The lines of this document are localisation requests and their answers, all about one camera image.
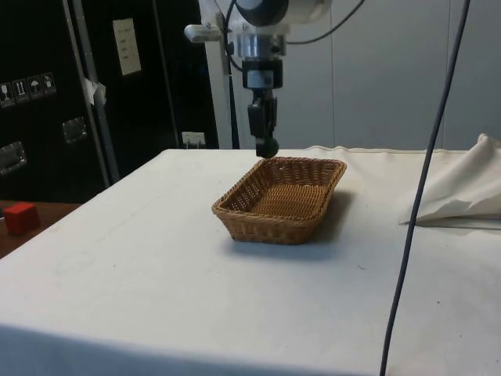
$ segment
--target metal frame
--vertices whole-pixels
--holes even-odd
[[[87,68],[88,79],[92,82],[99,82],[81,0],[72,0],[72,3],[75,19],[77,21],[77,30],[81,40],[81,47],[84,53],[84,63]],[[117,157],[115,156],[113,142],[111,141],[110,126],[108,125],[108,119],[106,118],[103,98],[100,95],[94,95],[94,106],[96,107],[99,129],[101,130],[101,136],[103,137],[104,151],[106,153],[108,167],[110,168],[111,180],[113,183],[116,183],[120,180]]]
[[[223,28],[222,14],[214,12],[210,6],[203,6],[199,0],[202,22],[210,22]],[[233,148],[232,141],[232,115],[231,115],[231,81],[223,42],[209,42],[205,44],[207,66],[211,78],[212,103],[214,106],[214,118],[218,132],[220,149]]]
[[[74,32],[73,21],[71,20],[70,7],[67,0],[63,0],[64,14],[66,16],[66,21],[68,24],[68,31],[70,32],[71,45],[73,46],[73,52],[75,54],[75,60],[77,64],[78,76],[81,81],[81,89],[85,98],[85,109],[87,110],[88,119],[90,121],[90,127],[92,129],[92,134],[94,135],[94,144],[96,145],[96,152],[99,159],[99,166],[101,168],[101,174],[103,176],[104,186],[106,188],[110,187],[110,179],[108,178],[108,172],[106,170],[106,162],[103,156],[103,149],[101,147],[101,141],[99,140],[99,134],[97,132],[96,120],[92,113],[91,104],[88,102],[87,96],[85,95],[85,76],[84,69],[81,65],[80,53],[78,52],[77,38]]]

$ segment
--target white wall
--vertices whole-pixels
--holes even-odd
[[[218,0],[226,11],[229,0]],[[318,23],[290,40],[329,30],[358,0],[333,0]],[[332,38],[290,46],[279,97],[282,148],[311,145],[423,149],[436,115],[463,0],[367,0]],[[438,146],[467,149],[481,132],[501,139],[501,2],[475,0]],[[236,74],[242,147],[253,148],[251,94]]]

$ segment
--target power outlet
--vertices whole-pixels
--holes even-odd
[[[205,147],[205,134],[203,132],[183,132],[182,143],[187,149],[190,147]]]

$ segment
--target basket rim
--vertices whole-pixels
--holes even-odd
[[[323,198],[322,207],[310,215],[309,217],[299,218],[292,215],[270,215],[270,214],[255,214],[250,211],[236,211],[223,208],[222,205],[235,193],[235,191],[240,188],[240,186],[245,183],[249,177],[254,174],[262,165],[268,163],[268,161],[308,161],[308,162],[321,162],[321,163],[336,163],[338,165],[338,170],[335,171],[330,178],[330,182],[328,184],[328,188],[326,190],[325,197]],[[272,159],[262,159],[258,163],[256,163],[252,169],[246,173],[228,192],[226,192],[219,200],[217,200],[212,206],[212,211],[214,214],[225,214],[231,215],[233,218],[245,218],[249,219],[259,219],[259,220],[286,220],[286,221],[294,221],[297,224],[305,224],[306,222],[311,222],[317,220],[323,216],[324,208],[328,205],[329,201],[327,200],[334,191],[334,188],[339,183],[344,173],[346,172],[348,165],[337,159],[319,159],[319,158],[307,158],[307,157],[274,157]]]

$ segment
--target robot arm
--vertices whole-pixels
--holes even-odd
[[[240,14],[235,15],[230,29],[234,49],[242,59],[243,87],[253,92],[248,115],[250,133],[256,138],[256,153],[259,157],[274,157],[279,150],[279,144],[273,138],[278,109],[273,90],[283,86],[282,58],[287,54],[290,25],[317,21],[329,11],[331,1],[236,1]],[[194,42],[201,42],[194,37],[193,28],[186,28],[186,36]]]

